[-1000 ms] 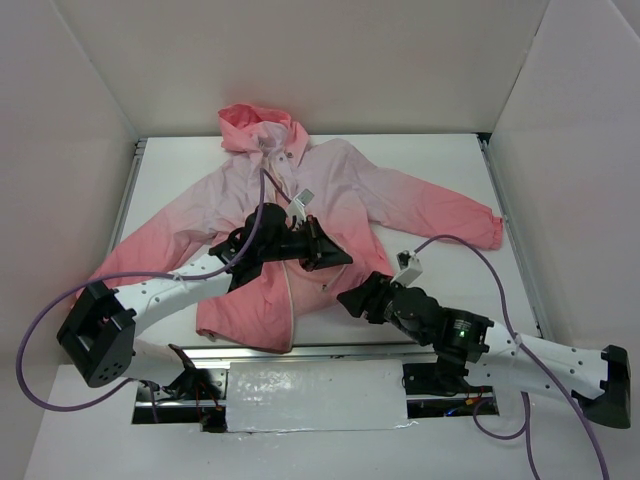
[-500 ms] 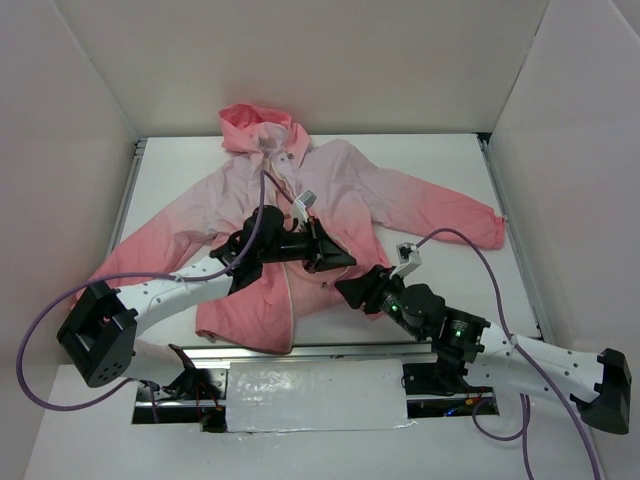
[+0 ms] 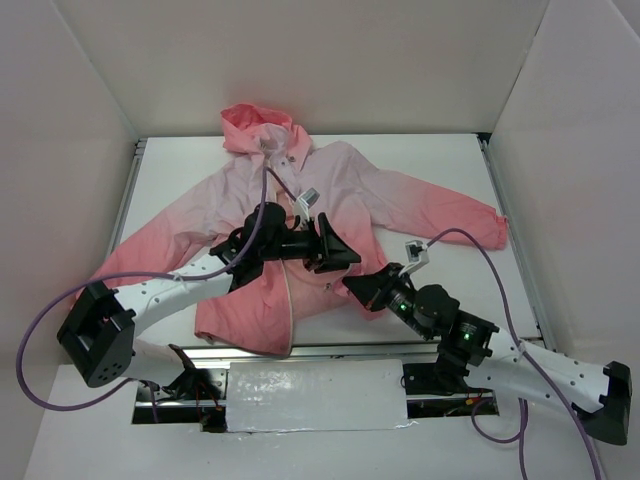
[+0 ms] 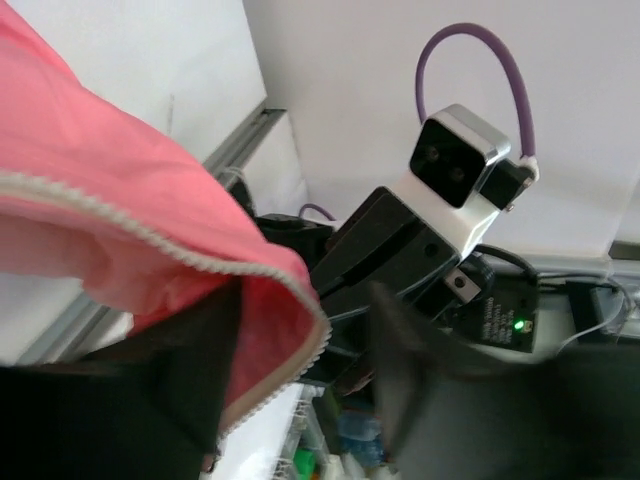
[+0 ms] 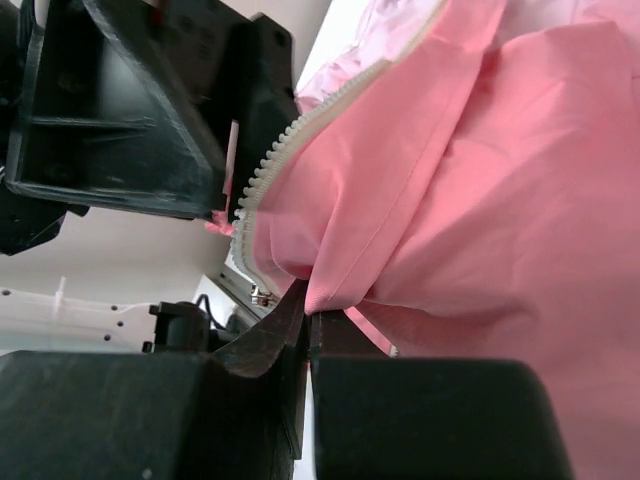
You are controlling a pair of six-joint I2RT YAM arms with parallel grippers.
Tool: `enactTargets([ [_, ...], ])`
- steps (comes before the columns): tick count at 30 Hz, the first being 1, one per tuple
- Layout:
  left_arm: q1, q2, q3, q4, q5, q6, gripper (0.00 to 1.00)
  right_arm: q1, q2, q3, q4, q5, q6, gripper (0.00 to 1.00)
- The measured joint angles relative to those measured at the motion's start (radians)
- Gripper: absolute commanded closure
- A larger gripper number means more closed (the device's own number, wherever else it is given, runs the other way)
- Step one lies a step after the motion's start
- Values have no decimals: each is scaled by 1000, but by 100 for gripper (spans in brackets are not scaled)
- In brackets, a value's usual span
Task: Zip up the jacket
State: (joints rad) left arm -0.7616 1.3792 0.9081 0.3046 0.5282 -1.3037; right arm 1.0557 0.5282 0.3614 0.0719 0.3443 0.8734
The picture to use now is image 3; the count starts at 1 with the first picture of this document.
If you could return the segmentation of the pink hooded zip jacket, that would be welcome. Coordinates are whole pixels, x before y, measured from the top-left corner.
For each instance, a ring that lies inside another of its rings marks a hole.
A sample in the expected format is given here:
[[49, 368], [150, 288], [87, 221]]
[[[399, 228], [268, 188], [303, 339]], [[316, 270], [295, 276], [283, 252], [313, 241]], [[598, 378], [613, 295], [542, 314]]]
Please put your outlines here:
[[[231, 159], [123, 241], [99, 268], [112, 287], [145, 272], [170, 272], [197, 252], [226, 240], [261, 200], [280, 205], [287, 226], [326, 215], [361, 258], [353, 274], [370, 274], [387, 259], [376, 228], [447, 242], [507, 243], [507, 220], [474, 198], [376, 167], [352, 145], [315, 147], [286, 113], [237, 104], [221, 114]], [[285, 355], [294, 324], [338, 308], [348, 293], [338, 272], [315, 274], [299, 260], [266, 263], [247, 286], [197, 306], [194, 332], [262, 354]]]

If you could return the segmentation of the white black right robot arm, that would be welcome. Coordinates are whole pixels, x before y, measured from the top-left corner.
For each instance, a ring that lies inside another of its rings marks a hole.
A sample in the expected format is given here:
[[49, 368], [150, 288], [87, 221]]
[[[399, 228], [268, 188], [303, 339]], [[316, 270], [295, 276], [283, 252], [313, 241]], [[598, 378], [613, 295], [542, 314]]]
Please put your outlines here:
[[508, 393], [554, 409], [570, 408], [588, 436], [627, 444], [632, 399], [628, 366], [586, 363], [515, 342], [506, 329], [462, 310], [442, 286], [415, 288], [397, 263], [374, 274], [348, 276], [343, 284], [367, 311], [387, 310], [421, 339], [436, 341], [434, 364], [406, 367], [409, 393]]

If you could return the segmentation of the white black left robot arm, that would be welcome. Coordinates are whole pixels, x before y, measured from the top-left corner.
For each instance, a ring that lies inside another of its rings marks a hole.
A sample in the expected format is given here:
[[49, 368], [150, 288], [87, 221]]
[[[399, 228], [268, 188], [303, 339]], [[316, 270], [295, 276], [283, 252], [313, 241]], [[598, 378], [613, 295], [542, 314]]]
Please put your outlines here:
[[284, 208], [267, 202], [226, 241], [175, 272], [115, 289], [102, 281], [90, 283], [57, 340], [90, 388], [129, 376], [160, 383], [171, 397], [185, 398], [196, 386], [190, 361], [173, 346], [153, 360], [137, 338], [166, 317], [247, 285], [276, 260], [300, 260], [320, 274], [346, 270], [361, 257], [338, 236], [325, 213], [296, 216], [293, 226], [287, 226]]

